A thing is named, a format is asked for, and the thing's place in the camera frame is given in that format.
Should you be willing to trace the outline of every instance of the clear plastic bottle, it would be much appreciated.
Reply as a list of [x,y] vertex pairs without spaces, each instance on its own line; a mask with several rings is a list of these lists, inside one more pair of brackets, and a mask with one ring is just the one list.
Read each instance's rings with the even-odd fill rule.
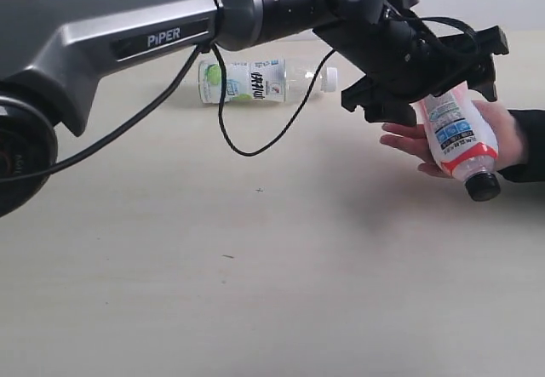
[[[314,78],[317,65],[305,60],[240,61],[226,64],[227,102],[259,104],[301,103]],[[338,71],[324,67],[310,99],[332,93],[338,87]],[[216,61],[204,60],[198,66],[198,90],[204,104],[220,102],[221,69]]]
[[465,184],[477,202],[501,192],[495,175],[498,144],[464,83],[440,97],[418,102],[435,162],[445,173]]

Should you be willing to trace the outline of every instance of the table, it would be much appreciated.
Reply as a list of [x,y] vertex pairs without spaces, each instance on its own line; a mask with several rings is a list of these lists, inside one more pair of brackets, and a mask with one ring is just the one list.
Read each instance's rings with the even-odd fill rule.
[[[508,34],[498,88],[543,107],[545,33]],[[227,58],[307,57],[320,42]],[[100,85],[86,135],[140,110],[184,51]],[[361,75],[334,56],[341,87]],[[380,126],[309,104],[265,155],[221,138],[187,85],[0,223],[6,376],[535,376],[545,369],[545,187],[503,183],[492,203],[416,172]],[[292,106],[229,107],[245,150]]]

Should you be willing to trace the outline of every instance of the human hand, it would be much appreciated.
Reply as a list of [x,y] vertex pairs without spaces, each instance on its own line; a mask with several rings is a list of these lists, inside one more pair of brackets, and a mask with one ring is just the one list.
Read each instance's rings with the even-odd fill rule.
[[[527,164],[527,144],[524,133],[509,111],[498,104],[482,100],[473,102],[485,121],[492,127],[498,142],[497,170]],[[422,160],[418,170],[432,177],[450,178],[433,160],[423,125],[407,128],[387,123],[382,129],[387,132],[381,137],[381,144],[401,150]]]

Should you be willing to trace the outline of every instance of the bottle label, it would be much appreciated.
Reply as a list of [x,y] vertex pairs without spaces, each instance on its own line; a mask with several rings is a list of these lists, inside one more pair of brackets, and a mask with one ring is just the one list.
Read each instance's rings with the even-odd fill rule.
[[451,91],[439,98],[423,101],[430,129],[434,132],[441,150],[447,156],[467,145],[478,143],[478,138]]
[[[283,60],[235,62],[226,68],[226,103],[247,100],[286,101],[286,68]],[[200,63],[198,85],[203,103],[220,102],[221,68],[216,62]]]

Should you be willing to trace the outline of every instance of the robotic arm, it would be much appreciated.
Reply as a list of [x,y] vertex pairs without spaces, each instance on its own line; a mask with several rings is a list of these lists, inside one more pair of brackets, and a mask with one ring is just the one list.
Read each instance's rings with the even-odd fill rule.
[[55,163],[55,126],[84,133],[103,77],[192,45],[238,51],[313,30],[365,74],[342,105],[370,123],[414,125],[411,103],[462,82],[496,100],[502,30],[436,37],[411,11],[419,2],[0,0],[0,217],[46,183],[11,179]]

